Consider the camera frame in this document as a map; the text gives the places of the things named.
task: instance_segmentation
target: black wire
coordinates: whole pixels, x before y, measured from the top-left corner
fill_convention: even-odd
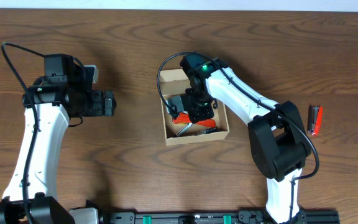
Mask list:
[[[80,60],[76,57],[73,57],[73,60],[78,63],[82,69],[82,80],[83,82],[86,80],[86,71],[84,65],[80,62]]]
[[[81,121],[78,124],[71,124],[68,127],[69,128],[74,128],[77,127],[78,125],[82,124],[84,122],[84,118],[82,116],[80,116]]]
[[[44,77],[38,77],[32,85],[41,85],[42,81],[44,80]]]
[[[32,153],[34,151],[35,139],[37,138],[37,133],[38,133],[38,130],[39,130],[39,121],[38,121],[38,115],[37,115],[37,110],[35,109],[34,101],[32,100],[32,98],[30,98],[29,90],[27,89],[26,85],[24,84],[24,82],[23,82],[22,78],[20,77],[19,73],[14,68],[12,62],[9,60],[9,57],[7,56],[6,51],[5,51],[5,45],[15,47],[15,48],[18,48],[18,49],[21,49],[21,50],[25,50],[26,52],[30,52],[30,53],[36,54],[38,56],[41,56],[41,57],[45,57],[45,56],[43,54],[40,54],[40,53],[35,52],[33,50],[27,49],[25,47],[21,47],[21,46],[16,45],[16,44],[3,42],[2,45],[1,45],[2,54],[4,55],[4,58],[5,58],[6,62],[7,62],[7,64],[9,65],[9,67],[11,68],[13,74],[16,76],[17,80],[19,81],[20,85],[22,86],[22,88],[24,90],[25,97],[30,102],[32,112],[34,114],[34,131],[32,133],[29,153],[27,154],[27,158],[25,159],[25,165],[24,165],[24,171],[23,171],[23,179],[22,179],[24,211],[25,211],[25,215],[27,216],[27,219],[29,220],[29,223],[33,224],[33,220],[32,220],[30,209],[29,209],[29,193],[28,193],[28,181],[29,180],[28,180],[28,174],[29,174],[29,168],[30,168],[30,162],[31,162]]]
[[[197,52],[180,52],[180,53],[177,53],[177,54],[174,54],[174,55],[171,55],[169,58],[165,59],[165,61],[161,64],[159,70],[158,70],[158,74],[157,74],[157,88],[158,88],[158,93],[160,94],[160,97],[161,97],[161,100],[163,101],[163,103],[165,104],[165,106],[167,106],[167,108],[169,110],[173,110],[175,111],[175,108],[174,107],[170,107],[168,105],[168,103],[164,100],[163,96],[162,96],[162,93],[161,93],[161,89],[160,89],[160,73],[162,71],[162,68],[163,66],[171,59],[177,57],[177,56],[181,56],[181,55],[198,55],[200,57],[203,57],[207,60],[209,60],[213,65],[217,66],[219,68],[219,70],[223,73],[223,75],[227,78],[227,80],[229,81],[229,83],[233,84],[234,87],[236,87],[241,93],[243,93],[245,96],[247,96],[248,98],[250,98],[252,101],[254,101],[255,103],[257,103],[259,106],[265,108],[266,110],[269,110],[270,112],[276,114],[278,117],[280,117],[281,119],[283,119],[284,121],[286,121],[288,124],[290,124],[290,126],[294,127],[301,135],[302,137],[305,139],[305,141],[309,144],[310,148],[311,148],[311,151],[313,152],[313,155],[314,155],[314,159],[316,161],[316,165],[314,167],[314,170],[312,173],[310,174],[307,174],[307,175],[302,175],[300,177],[294,177],[292,178],[291,180],[291,206],[290,206],[290,218],[289,218],[289,221],[291,223],[291,220],[292,220],[292,210],[293,210],[293,191],[294,191],[294,187],[295,187],[295,181],[296,180],[302,180],[302,179],[307,179],[307,178],[310,178],[314,175],[316,175],[318,169],[319,169],[319,165],[320,165],[320,161],[319,161],[319,158],[318,158],[318,153],[317,153],[317,150],[316,150],[316,147],[314,146],[314,144],[311,142],[310,138],[306,135],[306,133],[304,131],[302,131],[300,128],[299,128],[299,125],[294,121],[292,120],[290,117],[286,116],[285,114],[282,114],[280,113],[279,111],[263,104],[260,100],[254,98],[254,96],[252,96],[250,93],[246,92],[245,90],[243,90],[236,82],[234,82],[232,80],[232,78],[230,78],[226,72],[223,70],[223,68],[217,63],[215,62],[212,58],[206,56],[206,55],[203,55],[203,54],[200,54],[200,53],[197,53]]]

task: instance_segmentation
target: cardboard box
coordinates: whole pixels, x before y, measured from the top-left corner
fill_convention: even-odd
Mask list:
[[[166,70],[160,74],[160,87],[161,92],[165,100],[185,93],[187,88],[190,88],[190,81],[182,69]],[[188,144],[194,142],[205,142],[213,140],[225,139],[229,134],[229,124],[227,123],[225,105],[218,100],[218,108],[214,109],[214,120],[218,132],[211,134],[202,134],[195,136],[199,131],[208,129],[207,127],[194,124],[189,130],[187,130],[181,137],[173,137],[184,124],[173,124],[172,117],[168,114],[166,106],[161,101],[162,119],[165,131],[165,143],[167,146],[173,146],[177,144]]]

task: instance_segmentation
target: wooden table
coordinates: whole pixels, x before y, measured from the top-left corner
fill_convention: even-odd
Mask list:
[[[313,138],[321,167],[300,182],[298,201],[358,223],[358,13],[0,10],[3,41],[96,64],[94,87],[114,90],[114,117],[65,133],[57,175],[65,208],[86,199],[138,212],[265,206],[265,177],[232,111],[226,140],[165,146],[156,72],[169,55],[197,50],[228,61],[261,94],[294,102],[304,124],[309,104],[324,106]],[[28,85],[43,74],[41,58],[8,54]],[[0,199],[24,132],[22,94],[0,50]],[[313,168],[310,156],[304,174]]]

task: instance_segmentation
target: orange object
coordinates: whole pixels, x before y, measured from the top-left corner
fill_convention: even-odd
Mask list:
[[[176,119],[172,119],[174,124],[188,124],[191,123],[189,115],[185,113],[179,113],[179,116]],[[215,120],[206,119],[205,121],[198,121],[196,124],[206,126],[206,127],[216,127]]]
[[[321,122],[323,120],[323,107],[320,106],[318,109],[316,125],[314,126],[313,133],[311,135],[316,136],[320,132]]]

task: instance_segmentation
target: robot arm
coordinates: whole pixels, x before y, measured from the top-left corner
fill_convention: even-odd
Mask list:
[[[29,199],[36,194],[52,196],[57,200],[56,174],[63,135],[68,127],[69,117],[63,105],[52,103],[36,105],[39,116],[39,129],[29,169]],[[22,174],[32,137],[34,116],[31,109],[26,109],[25,130],[22,147],[11,182],[2,198],[10,201],[23,200]]]
[[[277,223],[287,222],[290,214],[295,217],[299,212],[296,202],[298,181],[295,181],[293,196],[291,181],[300,176],[306,156],[311,151],[293,127],[258,103],[291,117],[304,131],[299,112],[289,101],[280,105],[262,96],[241,81],[225,62],[218,58],[214,61],[223,68],[226,75],[214,63],[205,62],[198,55],[184,56],[180,65],[190,80],[191,89],[187,89],[184,95],[168,100],[168,105],[176,109],[171,114],[175,116],[180,111],[187,111],[194,123],[212,118],[214,114],[211,103],[216,99],[235,112],[249,127],[252,158],[267,178],[266,210]],[[275,137],[272,131],[282,128],[284,133]]]
[[[229,67],[223,69],[226,74],[232,79],[232,82],[236,82],[243,90],[247,91],[254,98],[260,100],[263,104],[274,108],[278,103],[270,100],[261,94],[257,93],[250,86],[241,81]],[[229,80],[223,75],[222,71],[216,70],[206,79],[206,87],[208,93],[228,106],[240,119],[248,125],[254,117],[263,116],[270,111],[258,106],[256,102],[241,93],[234,85],[229,83]],[[277,222],[287,222],[290,216],[291,206],[291,180],[294,177],[299,177],[302,169],[296,169],[287,174],[282,181],[267,178],[267,192],[268,200],[266,203],[266,210],[270,216]],[[297,191],[298,181],[295,181],[295,193],[293,197],[293,213],[295,217],[299,212],[299,206],[297,204]]]
[[[14,174],[0,202],[0,223],[18,223],[25,216],[25,206],[29,206],[36,223],[97,223],[96,209],[86,208],[81,213],[69,214],[57,202],[60,147],[71,118],[81,118],[82,123],[85,116],[112,116],[116,102],[112,91],[92,90],[92,83],[98,79],[96,66],[83,66],[70,55],[43,56],[45,76],[27,88],[28,97],[23,96],[24,138]],[[35,126],[33,102],[39,129],[30,159],[28,200],[25,201],[22,178]]]

